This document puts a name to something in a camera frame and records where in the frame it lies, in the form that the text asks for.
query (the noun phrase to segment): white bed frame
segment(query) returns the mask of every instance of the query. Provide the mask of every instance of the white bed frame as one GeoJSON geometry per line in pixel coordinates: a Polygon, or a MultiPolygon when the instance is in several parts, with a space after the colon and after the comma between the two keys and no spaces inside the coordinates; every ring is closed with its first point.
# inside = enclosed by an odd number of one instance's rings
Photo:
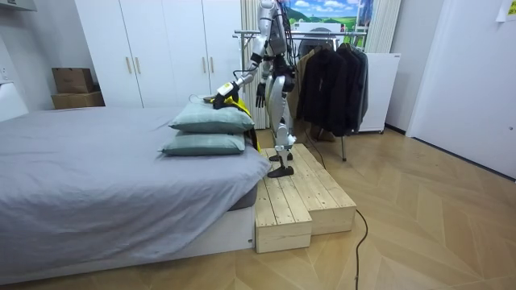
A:
{"type": "MultiPolygon", "coordinates": [[[[13,88],[13,84],[9,84],[8,87],[3,86],[3,88],[0,86],[0,92],[2,92],[0,93],[0,122],[28,113],[21,97],[13,88]]],[[[186,248],[173,255],[155,260],[141,260],[132,257],[108,259],[25,273],[23,275],[4,276],[0,277],[0,285],[249,249],[255,246],[254,239],[255,207],[252,206],[246,209],[226,212],[186,248]]]]}

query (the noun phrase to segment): gray pillow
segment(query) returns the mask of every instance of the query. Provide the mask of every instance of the gray pillow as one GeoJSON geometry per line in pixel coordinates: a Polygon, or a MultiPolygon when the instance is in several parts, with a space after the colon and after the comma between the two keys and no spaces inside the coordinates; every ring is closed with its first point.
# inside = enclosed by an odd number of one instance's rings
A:
{"type": "Polygon", "coordinates": [[[244,133],[255,123],[234,107],[214,110],[211,104],[189,103],[169,124],[173,129],[195,133],[244,133]]]}
{"type": "Polygon", "coordinates": [[[174,139],[163,146],[166,155],[232,155],[242,153],[245,140],[242,134],[203,134],[177,132],[174,139]]]}

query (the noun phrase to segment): gray bedsheet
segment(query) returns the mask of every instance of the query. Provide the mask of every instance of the gray bedsheet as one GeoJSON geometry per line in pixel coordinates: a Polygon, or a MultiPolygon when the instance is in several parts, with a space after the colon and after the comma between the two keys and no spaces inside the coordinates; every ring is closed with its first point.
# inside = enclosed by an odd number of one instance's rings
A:
{"type": "Polygon", "coordinates": [[[0,122],[0,283],[170,255],[268,171],[252,147],[232,156],[160,154],[180,110],[44,111],[0,122]]]}

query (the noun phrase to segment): wooden step platform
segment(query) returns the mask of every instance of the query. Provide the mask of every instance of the wooden step platform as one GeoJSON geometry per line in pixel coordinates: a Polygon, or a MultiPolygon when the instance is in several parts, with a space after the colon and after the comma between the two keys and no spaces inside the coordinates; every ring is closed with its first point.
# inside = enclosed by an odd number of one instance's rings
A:
{"type": "MultiPolygon", "coordinates": [[[[356,204],[302,144],[291,150],[294,174],[258,184],[256,251],[307,247],[310,236],[352,228],[356,204]]],[[[265,158],[276,154],[264,149],[265,158]]],[[[280,166],[272,162],[272,169],[280,166]]]]}

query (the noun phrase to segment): white wardrobe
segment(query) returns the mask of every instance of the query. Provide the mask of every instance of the white wardrobe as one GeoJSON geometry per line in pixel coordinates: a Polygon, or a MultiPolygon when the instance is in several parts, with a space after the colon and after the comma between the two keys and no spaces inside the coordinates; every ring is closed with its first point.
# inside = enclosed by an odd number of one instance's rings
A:
{"type": "Polygon", "coordinates": [[[183,106],[240,68],[240,0],[75,0],[107,106],[183,106]]]}

